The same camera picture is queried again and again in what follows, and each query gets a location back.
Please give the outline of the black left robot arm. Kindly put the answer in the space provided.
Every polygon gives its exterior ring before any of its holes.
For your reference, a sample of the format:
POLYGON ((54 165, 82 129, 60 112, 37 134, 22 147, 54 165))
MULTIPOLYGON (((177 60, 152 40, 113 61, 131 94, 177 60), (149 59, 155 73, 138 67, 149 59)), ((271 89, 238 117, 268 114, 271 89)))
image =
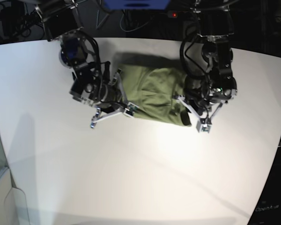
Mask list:
POLYGON ((197 0, 190 7, 196 33, 186 35, 181 43, 179 57, 186 79, 183 94, 174 98, 197 118, 198 132, 210 132, 215 115, 237 95, 229 44, 229 36, 234 34, 229 7, 234 3, 234 0, 197 0), (204 40, 201 56, 207 63, 205 69, 187 55, 189 47, 199 39, 204 40))

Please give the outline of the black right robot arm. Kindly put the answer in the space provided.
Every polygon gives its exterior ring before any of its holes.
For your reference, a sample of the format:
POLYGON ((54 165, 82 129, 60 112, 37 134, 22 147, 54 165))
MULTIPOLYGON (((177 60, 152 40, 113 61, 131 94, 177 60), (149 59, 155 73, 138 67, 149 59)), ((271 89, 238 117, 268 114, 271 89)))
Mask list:
POLYGON ((101 61, 97 41, 82 31, 78 2, 42 0, 35 10, 44 27, 47 41, 60 43, 59 60, 73 70, 73 99, 96 109, 90 127, 113 116, 132 118, 138 106, 128 101, 121 79, 122 70, 110 75, 109 61, 101 61))

